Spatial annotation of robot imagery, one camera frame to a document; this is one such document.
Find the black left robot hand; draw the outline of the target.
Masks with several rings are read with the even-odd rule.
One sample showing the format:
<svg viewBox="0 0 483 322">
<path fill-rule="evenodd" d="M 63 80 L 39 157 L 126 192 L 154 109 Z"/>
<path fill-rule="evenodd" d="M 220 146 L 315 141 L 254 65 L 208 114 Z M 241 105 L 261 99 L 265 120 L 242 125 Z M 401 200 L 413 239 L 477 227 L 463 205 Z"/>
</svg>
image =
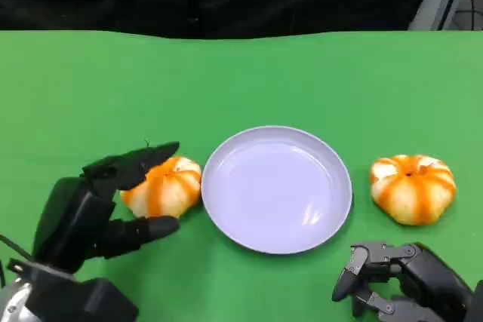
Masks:
<svg viewBox="0 0 483 322">
<path fill-rule="evenodd" d="M 32 260 L 74 274 L 88 259 L 111 259 L 175 233 L 180 224 L 173 216 L 123 221 L 111 215 L 116 192 L 145 182 L 179 146 L 170 142 L 109 155 L 84 166 L 79 176 L 58 179 L 38 222 Z"/>
</svg>

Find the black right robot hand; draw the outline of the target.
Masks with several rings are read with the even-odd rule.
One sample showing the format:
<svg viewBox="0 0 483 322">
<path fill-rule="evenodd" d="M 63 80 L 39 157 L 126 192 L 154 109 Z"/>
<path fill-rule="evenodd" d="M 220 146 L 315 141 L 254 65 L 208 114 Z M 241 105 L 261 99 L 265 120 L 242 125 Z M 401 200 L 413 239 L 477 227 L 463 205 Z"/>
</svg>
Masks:
<svg viewBox="0 0 483 322">
<path fill-rule="evenodd" d="M 473 291 L 437 254 L 420 242 L 394 246 L 359 242 L 331 299 L 351 299 L 352 316 L 366 311 L 380 321 L 462 321 Z"/>
</svg>

